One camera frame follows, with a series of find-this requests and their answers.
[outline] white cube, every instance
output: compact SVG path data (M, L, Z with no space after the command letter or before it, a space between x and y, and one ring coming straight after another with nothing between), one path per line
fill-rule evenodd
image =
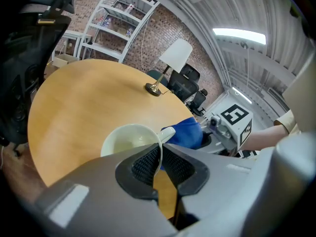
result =
M217 115L221 118L237 143L237 150L243 145L252 128L253 113L240 104L218 106Z

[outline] mug handle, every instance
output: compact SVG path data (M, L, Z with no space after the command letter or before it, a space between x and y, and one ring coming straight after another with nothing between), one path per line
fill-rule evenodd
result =
M161 143L165 143L167 142L168 140L171 139L171 137L176 133L176 130L170 126L170 127L167 127L165 128L164 130L162 130L160 133L158 133L158 137L159 137L159 140L161 141Z

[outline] white mug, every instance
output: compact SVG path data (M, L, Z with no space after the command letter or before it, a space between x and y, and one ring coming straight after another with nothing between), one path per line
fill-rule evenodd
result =
M160 160L156 173L162 163L162 143L167 142L176 131L173 127L167 127L156 134L149 127L141 124L127 124L113 130L105 139L101 157L112 155L132 148L158 143L160 148Z

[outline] black mesh pad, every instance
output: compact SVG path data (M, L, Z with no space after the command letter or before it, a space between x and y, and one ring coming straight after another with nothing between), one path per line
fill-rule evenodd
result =
M160 148L156 147L135 161L132 166L133 176L151 187L154 184L155 171L159 165Z
M179 196L199 192L209 178L209 169L201 161L163 144L162 166L165 168Z

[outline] cardboard box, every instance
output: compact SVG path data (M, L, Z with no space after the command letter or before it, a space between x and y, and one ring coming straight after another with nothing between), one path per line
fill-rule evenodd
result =
M126 35L126 29L124 29L124 28L122 28L122 27L119 27L118 30L117 30L117 32L118 32L119 34Z
M69 54L63 53L63 54L55 56L54 61L53 61L53 65L58 67L58 68L61 68L65 65L67 65L68 63L72 63L72 62L78 61L78 60L79 59L76 57L73 57Z

